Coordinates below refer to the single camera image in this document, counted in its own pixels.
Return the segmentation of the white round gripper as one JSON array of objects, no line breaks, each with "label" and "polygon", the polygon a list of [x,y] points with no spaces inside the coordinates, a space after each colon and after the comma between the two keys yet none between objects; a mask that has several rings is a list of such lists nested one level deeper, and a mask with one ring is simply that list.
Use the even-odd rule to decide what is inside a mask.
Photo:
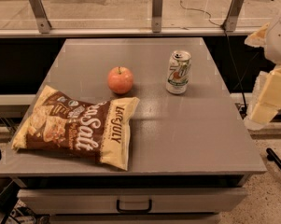
[{"label": "white round gripper", "polygon": [[[245,44],[259,48],[265,44],[265,57],[281,64],[281,9],[277,15],[245,39]],[[260,71],[252,92],[248,118],[258,124],[269,123],[281,109],[281,65],[269,73]]]}]

